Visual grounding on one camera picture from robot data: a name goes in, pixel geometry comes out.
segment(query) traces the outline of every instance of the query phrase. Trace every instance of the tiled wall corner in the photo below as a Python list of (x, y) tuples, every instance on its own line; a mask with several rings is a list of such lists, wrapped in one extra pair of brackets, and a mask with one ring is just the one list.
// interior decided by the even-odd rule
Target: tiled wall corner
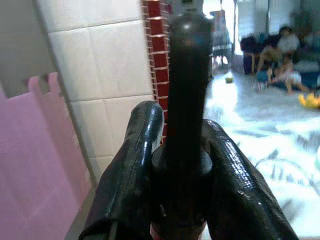
[(132, 109), (152, 100), (140, 0), (38, 0), (96, 179)]

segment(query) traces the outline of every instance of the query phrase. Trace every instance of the sitting person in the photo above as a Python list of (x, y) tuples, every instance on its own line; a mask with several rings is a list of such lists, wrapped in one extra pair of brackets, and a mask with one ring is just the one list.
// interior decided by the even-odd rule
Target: sitting person
[(309, 89), (301, 82), (301, 75), (294, 71), (294, 64), (292, 63), (292, 55), (287, 53), (283, 57), (283, 64), (274, 71), (275, 77), (271, 79), (271, 83), (282, 81), (285, 83), (288, 94), (292, 94), (292, 85), (296, 86), (303, 92), (308, 92)]
[(284, 54), (293, 55), (297, 51), (300, 42), (293, 33), (293, 30), (288, 26), (284, 26), (280, 29), (279, 33), (281, 39), (278, 42), (277, 47), (273, 48), (272, 46), (266, 46), (262, 50), (257, 66), (257, 72), (262, 70), (265, 62), (277, 63), (282, 59)]

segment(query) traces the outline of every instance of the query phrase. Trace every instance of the shiny floor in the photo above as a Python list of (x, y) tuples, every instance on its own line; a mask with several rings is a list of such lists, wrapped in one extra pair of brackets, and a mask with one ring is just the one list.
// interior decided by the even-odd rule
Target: shiny floor
[[(226, 84), (230, 76), (234, 82)], [(296, 233), (320, 237), (320, 170), (315, 168), (320, 111), (302, 107), (298, 93), (289, 96), (277, 88), (256, 93), (255, 82), (254, 76), (238, 73), (215, 76), (207, 88), (204, 118), (221, 124), (261, 171)], [(93, 191), (66, 240), (78, 239), (92, 196)], [(210, 239), (206, 228), (202, 240)]]

